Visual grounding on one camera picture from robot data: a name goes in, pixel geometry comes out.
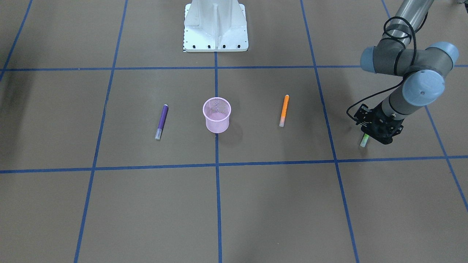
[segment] purple marker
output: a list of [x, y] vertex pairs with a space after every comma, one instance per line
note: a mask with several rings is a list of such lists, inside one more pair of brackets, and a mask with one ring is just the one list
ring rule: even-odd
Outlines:
[[164, 104], [162, 107], [161, 118], [159, 119], [158, 130], [156, 131], [156, 140], [161, 139], [162, 129], [164, 128], [164, 122], [166, 121], [166, 115], [168, 114], [169, 106]]

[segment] robotic arm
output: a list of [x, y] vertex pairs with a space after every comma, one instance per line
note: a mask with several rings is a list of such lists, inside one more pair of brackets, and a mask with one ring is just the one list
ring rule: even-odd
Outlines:
[[[379, 44], [362, 53], [363, 70], [403, 77], [393, 87], [396, 90], [379, 105], [370, 109], [362, 104], [354, 114], [356, 125], [361, 124], [364, 133], [382, 144], [391, 143], [392, 137], [401, 133], [407, 116], [434, 102], [444, 92], [444, 78], [458, 58], [458, 49], [448, 42], [434, 43], [425, 50], [416, 49], [416, 32], [433, 2], [404, 0], [396, 16], [385, 23]], [[414, 49], [406, 49], [411, 40]]]

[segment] orange marker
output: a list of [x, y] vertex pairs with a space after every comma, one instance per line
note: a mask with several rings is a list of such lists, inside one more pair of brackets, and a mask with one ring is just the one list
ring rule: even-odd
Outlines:
[[288, 103], [289, 103], [289, 95], [286, 94], [285, 101], [283, 102], [283, 110], [281, 111], [281, 118], [279, 120], [279, 126], [285, 126], [285, 119], [286, 119], [286, 111], [288, 110]]

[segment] blue joint cap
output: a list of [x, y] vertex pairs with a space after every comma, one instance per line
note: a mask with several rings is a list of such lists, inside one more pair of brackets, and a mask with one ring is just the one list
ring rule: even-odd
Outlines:
[[424, 69], [406, 79], [402, 93], [409, 104], [422, 107], [434, 102], [444, 89], [444, 78], [433, 70]]
[[361, 68], [367, 72], [375, 73], [374, 69], [374, 47], [364, 49], [361, 55]]
[[453, 66], [455, 66], [455, 62], [457, 62], [457, 59], [460, 53], [458, 52], [458, 49], [454, 44], [441, 41], [441, 42], [436, 42], [430, 45], [428, 48], [430, 47], [438, 48], [442, 50], [443, 52], [447, 53], [450, 59], [452, 59]]

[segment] green marker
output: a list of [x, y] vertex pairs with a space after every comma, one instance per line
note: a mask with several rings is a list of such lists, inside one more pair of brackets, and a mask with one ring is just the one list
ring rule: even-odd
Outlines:
[[364, 136], [362, 137], [362, 141], [361, 141], [361, 147], [364, 148], [366, 146], [368, 139], [369, 139], [369, 135], [364, 133]]

